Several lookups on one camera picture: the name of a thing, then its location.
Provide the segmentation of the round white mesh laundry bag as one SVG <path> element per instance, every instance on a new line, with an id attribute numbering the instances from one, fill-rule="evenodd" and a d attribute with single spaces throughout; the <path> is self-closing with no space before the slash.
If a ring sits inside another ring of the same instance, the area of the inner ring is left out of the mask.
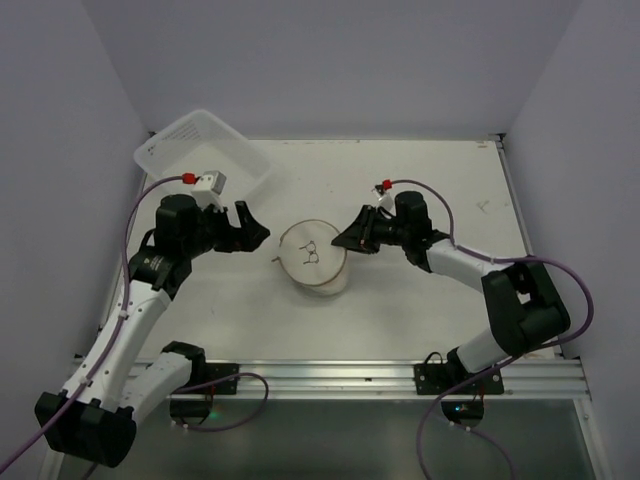
<path id="1" fill-rule="evenodd" d="M 294 285 L 310 294 L 333 297 L 348 283 L 348 254 L 333 245 L 338 229 L 321 219 L 306 219 L 279 237 L 274 261 Z"/>

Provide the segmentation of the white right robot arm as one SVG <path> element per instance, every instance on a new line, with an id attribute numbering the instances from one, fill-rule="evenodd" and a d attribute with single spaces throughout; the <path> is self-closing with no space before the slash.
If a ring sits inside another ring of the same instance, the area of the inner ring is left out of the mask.
<path id="1" fill-rule="evenodd" d="M 526 257 L 500 263 L 466 253 L 450 235 L 432 226 L 420 193 L 402 192 L 394 203 L 393 215 L 363 206 L 332 244 L 361 254 L 376 254 L 383 245 L 398 246 L 411 265 L 483 295 L 489 326 L 447 354 L 446 378 L 462 382 L 568 330 L 569 314 L 542 262 Z"/>

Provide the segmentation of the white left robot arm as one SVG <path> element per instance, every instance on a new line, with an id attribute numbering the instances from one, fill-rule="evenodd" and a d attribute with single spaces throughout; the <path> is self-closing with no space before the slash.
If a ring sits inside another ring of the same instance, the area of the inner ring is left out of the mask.
<path id="1" fill-rule="evenodd" d="M 224 207 L 199 205 L 185 194 L 164 197 L 155 225 L 129 260 L 122 293 L 88 355 L 57 394 L 43 393 L 35 414 L 51 449 L 95 465 L 118 466 L 143 420 L 173 393 L 210 393 L 234 383 L 237 370 L 215 378 L 203 348 L 166 345 L 134 381 L 128 379 L 141 347 L 177 296 L 197 257 L 255 251 L 270 235 L 247 204 L 235 204 L 238 225 Z"/>

